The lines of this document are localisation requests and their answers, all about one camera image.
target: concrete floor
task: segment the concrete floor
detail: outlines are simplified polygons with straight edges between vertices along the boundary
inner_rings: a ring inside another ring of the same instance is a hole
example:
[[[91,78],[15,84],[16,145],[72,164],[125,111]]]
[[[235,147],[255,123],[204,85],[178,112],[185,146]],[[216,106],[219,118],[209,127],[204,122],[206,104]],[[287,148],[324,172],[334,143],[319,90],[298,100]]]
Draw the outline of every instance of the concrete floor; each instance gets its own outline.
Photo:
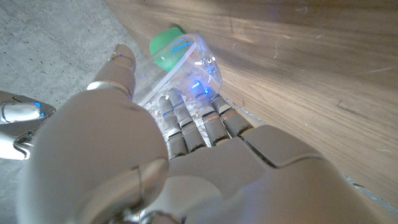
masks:
[[[146,56],[103,1],[0,0],[0,90],[56,108],[83,91],[116,44]],[[24,161],[0,159],[0,223],[16,223]]]

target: blue light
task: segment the blue light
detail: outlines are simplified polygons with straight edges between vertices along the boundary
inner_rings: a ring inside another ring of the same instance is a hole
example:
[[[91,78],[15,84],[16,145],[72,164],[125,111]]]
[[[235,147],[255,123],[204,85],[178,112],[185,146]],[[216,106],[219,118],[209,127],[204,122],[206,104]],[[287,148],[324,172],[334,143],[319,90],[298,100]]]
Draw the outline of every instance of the blue light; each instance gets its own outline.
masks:
[[[196,86],[198,86],[199,85],[199,82],[197,82],[196,84],[194,84],[193,86],[192,86],[192,88],[195,88]]]
[[[33,102],[32,104],[36,105],[38,108],[42,107],[42,105],[38,102]]]
[[[194,43],[194,42],[188,42],[188,43],[179,45],[178,47],[172,49],[172,52],[176,52],[178,49],[180,49],[180,48],[182,48],[182,47],[184,47],[184,46],[187,46],[187,45],[191,45],[191,44],[193,44],[193,43]]]

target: green lid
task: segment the green lid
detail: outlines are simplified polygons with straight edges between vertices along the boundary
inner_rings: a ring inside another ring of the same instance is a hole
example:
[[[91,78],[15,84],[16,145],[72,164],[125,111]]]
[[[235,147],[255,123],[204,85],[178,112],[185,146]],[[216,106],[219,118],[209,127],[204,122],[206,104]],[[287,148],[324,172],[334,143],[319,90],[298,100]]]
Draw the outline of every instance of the green lid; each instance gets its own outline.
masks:
[[[177,37],[184,35],[184,33],[178,27],[173,27],[157,34],[149,43],[149,53],[151,55],[158,52],[160,49],[168,45],[171,41]],[[176,48],[170,52],[165,52],[162,55],[156,56],[154,62],[166,72],[171,71],[177,62],[182,58],[185,52],[188,50],[188,46]]]

